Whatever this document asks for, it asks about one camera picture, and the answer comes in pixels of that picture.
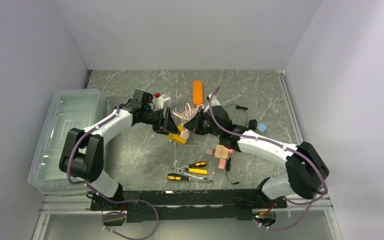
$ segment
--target gray marble surface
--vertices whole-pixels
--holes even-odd
[[[298,143],[288,112],[287,102],[276,71],[253,70],[94,70],[87,88],[99,89],[111,105],[126,103],[135,89],[170,94],[173,110],[182,112],[192,103],[193,81],[202,80],[204,96],[221,86],[217,99],[222,106],[238,104],[248,107],[248,120],[267,126],[265,137],[285,143]],[[236,124],[244,125],[246,115],[235,106],[226,108]],[[124,190],[201,190],[253,189],[266,177],[285,173],[275,163],[249,153],[232,156],[228,182],[219,160],[205,154],[218,144],[212,135],[191,135],[185,145],[169,142],[167,136],[155,134],[150,125],[136,124],[108,144],[105,170]],[[208,177],[213,183],[173,182],[166,179],[174,165],[207,161]]]

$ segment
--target yellow screwdriver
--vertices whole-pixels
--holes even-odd
[[[187,166],[180,166],[179,168],[184,169],[184,168],[203,168],[208,166],[208,162],[206,161],[199,161],[196,163],[189,164]]]
[[[181,167],[174,167],[172,169],[181,169],[184,170],[187,173],[193,173],[193,174],[203,174],[207,175],[208,171],[205,169],[198,169],[198,168],[181,168]]]
[[[213,180],[195,179],[190,176],[183,176],[176,173],[167,174],[167,179],[171,181],[197,181],[197,182],[212,182]]]

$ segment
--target plastic storage container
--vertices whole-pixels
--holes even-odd
[[[109,102],[98,89],[56,92],[40,134],[28,182],[42,194],[86,191],[82,184],[69,184],[67,174],[60,171],[61,153],[70,129],[93,125],[109,111]]]

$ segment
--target small blue cube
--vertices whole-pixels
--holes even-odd
[[[267,126],[260,122],[257,126],[257,129],[264,133],[264,131],[267,129]]]

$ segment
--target wooden block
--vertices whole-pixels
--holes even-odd
[[[214,157],[218,159],[229,159],[229,149],[223,145],[217,145],[215,147]]]
[[[214,149],[207,149],[205,150],[205,154],[214,156],[215,150]]]
[[[219,169],[226,169],[227,163],[228,163],[228,161],[226,159],[220,158],[220,160],[218,161],[218,168]]]
[[[204,103],[203,81],[193,81],[193,106]]]

